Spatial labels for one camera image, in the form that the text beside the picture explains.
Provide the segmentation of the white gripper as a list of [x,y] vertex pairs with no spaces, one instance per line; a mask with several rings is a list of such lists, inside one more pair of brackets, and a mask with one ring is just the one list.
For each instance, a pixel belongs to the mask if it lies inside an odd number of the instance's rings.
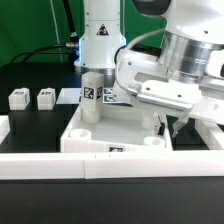
[[[117,56],[113,94],[116,100],[146,111],[178,117],[172,137],[189,118],[224,124],[224,97],[198,84],[185,84],[166,77],[156,56],[122,49]],[[163,136],[165,123],[154,113],[155,133]]]

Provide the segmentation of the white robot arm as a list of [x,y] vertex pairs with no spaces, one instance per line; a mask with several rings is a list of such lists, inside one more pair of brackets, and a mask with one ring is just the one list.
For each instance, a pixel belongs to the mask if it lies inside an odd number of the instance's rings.
[[84,0],[79,59],[112,69],[119,101],[146,113],[224,125],[224,0],[130,0],[154,21],[133,39],[118,30],[115,0]]

